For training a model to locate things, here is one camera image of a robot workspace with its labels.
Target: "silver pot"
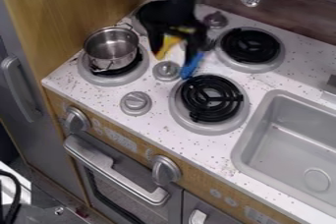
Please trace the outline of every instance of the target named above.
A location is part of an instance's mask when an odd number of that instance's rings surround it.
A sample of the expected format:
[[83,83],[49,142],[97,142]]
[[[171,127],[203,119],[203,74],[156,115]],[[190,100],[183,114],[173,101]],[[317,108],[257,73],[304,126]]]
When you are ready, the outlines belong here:
[[99,71],[118,70],[128,66],[137,57],[138,36],[126,28],[102,28],[84,43],[90,64]]

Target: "white countertop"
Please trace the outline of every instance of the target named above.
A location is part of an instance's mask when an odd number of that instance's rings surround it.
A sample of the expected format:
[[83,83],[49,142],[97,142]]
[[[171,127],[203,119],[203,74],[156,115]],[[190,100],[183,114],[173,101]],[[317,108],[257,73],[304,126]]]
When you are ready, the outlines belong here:
[[[216,9],[199,5],[197,16],[201,19]],[[285,89],[306,99],[332,107],[322,100],[322,88],[330,75],[336,73],[336,47],[295,33],[271,27],[250,19],[223,12],[229,25],[215,33],[237,27],[256,27],[268,30],[278,36],[285,45],[285,62],[275,71],[265,74],[244,74],[231,70],[209,54],[201,64],[199,73],[219,74],[238,82],[247,92],[253,114],[262,97],[272,89]],[[130,22],[129,18],[121,21]],[[140,43],[149,51],[147,38]],[[157,63],[150,56],[150,67],[137,81],[118,87],[103,87],[89,84],[80,77],[76,61],[78,54],[55,70],[42,83],[48,89],[73,100],[104,119],[134,133],[148,142],[193,163],[195,166],[252,196],[280,212],[307,223],[336,223],[336,219],[305,203],[274,190],[265,184],[239,172],[230,159],[231,150],[237,142],[244,125],[227,135],[205,137],[193,134],[170,116],[168,96],[176,83],[162,83],[152,76],[152,67]],[[180,46],[173,48],[166,59],[182,64],[184,52]],[[144,91],[151,96],[153,107],[140,117],[124,114],[119,103],[131,91]]]

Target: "yellow object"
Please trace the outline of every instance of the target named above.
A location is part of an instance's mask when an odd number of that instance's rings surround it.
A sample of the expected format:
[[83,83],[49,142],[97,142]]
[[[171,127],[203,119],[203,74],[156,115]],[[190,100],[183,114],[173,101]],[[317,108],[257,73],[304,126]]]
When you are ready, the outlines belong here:
[[176,36],[170,36],[170,35],[165,35],[164,36],[164,41],[163,41],[163,46],[161,50],[155,55],[156,59],[159,61],[162,61],[167,52],[176,44],[179,44],[182,41],[180,37]]

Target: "sink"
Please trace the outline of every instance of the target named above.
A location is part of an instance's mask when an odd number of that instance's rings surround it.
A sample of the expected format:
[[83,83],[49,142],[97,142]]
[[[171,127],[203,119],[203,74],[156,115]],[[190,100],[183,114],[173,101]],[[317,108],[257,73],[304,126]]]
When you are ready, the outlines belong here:
[[270,91],[231,158],[242,173],[336,217],[336,111]]

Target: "cabinet door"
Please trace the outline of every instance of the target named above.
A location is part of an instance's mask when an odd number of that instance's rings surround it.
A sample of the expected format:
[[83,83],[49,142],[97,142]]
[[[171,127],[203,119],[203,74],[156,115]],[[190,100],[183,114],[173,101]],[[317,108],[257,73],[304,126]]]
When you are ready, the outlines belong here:
[[[26,59],[24,50],[17,37],[7,7],[3,0],[0,0],[0,63],[5,59],[15,57],[15,75],[11,76],[12,81],[6,80],[3,68],[0,68],[0,118],[6,130],[16,143],[18,149],[25,157],[29,165],[38,169],[48,178],[61,185],[73,195],[84,199],[83,192],[69,162],[61,139],[52,123],[44,101],[38,89],[36,80]],[[29,100],[30,108],[36,108],[40,116],[30,122],[18,106],[13,91],[13,83],[17,90],[17,97],[26,100],[29,94],[33,102]]]
[[188,192],[184,192],[183,224],[241,224]]

